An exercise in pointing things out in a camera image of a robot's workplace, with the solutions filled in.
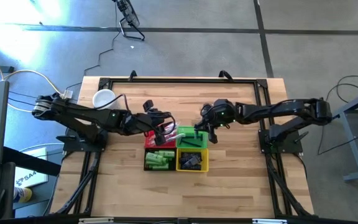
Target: wooden table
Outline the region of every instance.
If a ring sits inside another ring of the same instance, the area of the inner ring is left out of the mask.
[[[78,103],[92,107],[100,77],[84,77]],[[286,100],[284,81],[268,78],[272,103]],[[253,103],[252,85],[205,83],[115,83],[116,95],[126,94],[132,112],[153,100],[161,111],[170,111],[180,125],[199,121],[204,103],[218,98]],[[284,123],[291,117],[276,118]],[[218,144],[208,144],[209,172],[143,171],[144,136],[109,134],[102,154],[92,216],[109,217],[273,217],[265,157],[259,152],[259,124],[233,124],[216,131]],[[66,158],[55,191],[51,212],[57,211],[76,189],[83,163],[82,152]],[[287,184],[304,208],[313,213],[305,171],[294,155],[284,154]],[[283,209],[281,191],[278,190]]]

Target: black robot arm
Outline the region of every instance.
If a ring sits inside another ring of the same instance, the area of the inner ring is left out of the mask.
[[[32,110],[35,118],[57,121],[77,132],[87,142],[97,142],[101,130],[123,136],[154,131],[156,144],[163,144],[165,142],[164,130],[160,124],[166,118],[172,117],[169,112],[163,113],[152,108],[151,100],[143,105],[147,114],[132,114],[129,110],[96,110],[70,103],[68,100],[61,99],[58,94],[39,96],[35,102],[36,105]],[[84,124],[79,119],[91,123]]]
[[[285,100],[275,105],[257,106],[245,103],[232,104],[226,99],[219,99],[214,105],[205,104],[201,109],[201,121],[195,124],[195,131],[206,131],[209,140],[217,143],[214,133],[216,128],[238,122],[240,124],[256,123],[264,118],[279,116],[298,116],[284,124],[274,124],[270,127],[268,142],[283,141],[290,133],[311,124],[325,125],[331,122],[332,115],[329,103],[319,99]]]

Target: gray floor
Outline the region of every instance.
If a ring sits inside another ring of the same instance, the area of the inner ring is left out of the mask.
[[[0,4],[0,12],[8,17],[0,18],[0,23],[114,27],[111,1],[8,2]],[[252,0],[132,2],[142,27],[258,28]],[[358,30],[358,0],[259,2],[266,29]],[[115,34],[21,31],[0,25],[0,65],[37,70],[64,90],[81,81],[84,69],[98,64],[98,54],[111,47]],[[103,54],[101,66],[86,75],[129,75],[131,70],[136,70],[140,76],[215,77],[225,69],[234,77],[267,76],[259,34],[149,32],[145,35],[145,42],[120,35],[114,42],[114,51]],[[274,77],[284,78],[289,98],[325,97],[341,77],[358,75],[358,35],[269,34],[267,45]],[[358,78],[346,82],[358,85]],[[32,96],[53,93],[43,79],[32,74],[13,77],[11,90]],[[340,92],[348,100],[358,96],[358,90],[351,86],[342,86]],[[28,102],[34,100],[10,96]],[[331,94],[329,102],[333,110],[344,104],[335,94]],[[31,106],[15,105],[31,109]],[[6,128],[5,145],[16,149],[58,142],[55,136],[65,130],[57,123],[38,121],[30,114],[12,109],[8,111]],[[357,170],[349,146],[316,156],[321,127],[307,130],[310,133],[302,142],[315,213],[326,218],[358,220],[358,181],[346,184],[342,180],[343,175]],[[344,141],[339,123],[326,127],[323,149]],[[21,216],[38,214],[31,211],[19,213]]]

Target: green battery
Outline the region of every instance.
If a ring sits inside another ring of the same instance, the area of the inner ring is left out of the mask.
[[[162,166],[162,165],[163,165],[162,163],[159,163],[159,162],[152,162],[152,161],[146,161],[146,164],[147,164],[147,165],[152,165],[152,166],[154,166],[154,165],[157,165],[157,166]]]
[[[158,163],[167,163],[167,158],[164,158],[160,155],[148,152],[146,154],[146,161],[151,161],[151,162],[158,162]]]
[[[169,169],[169,164],[165,164],[162,166],[152,166],[152,169],[153,170],[167,170],[167,169]]]
[[[173,151],[156,151],[154,153],[163,156],[165,158],[175,158],[175,152]]]

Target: white cup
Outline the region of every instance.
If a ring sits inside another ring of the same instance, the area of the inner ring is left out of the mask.
[[[92,103],[95,108],[105,105],[106,103],[109,103],[113,99],[115,99],[116,95],[111,90],[99,90],[95,95],[93,95]],[[110,103],[109,105],[106,105],[99,110],[102,109],[114,109],[117,101],[114,101]]]

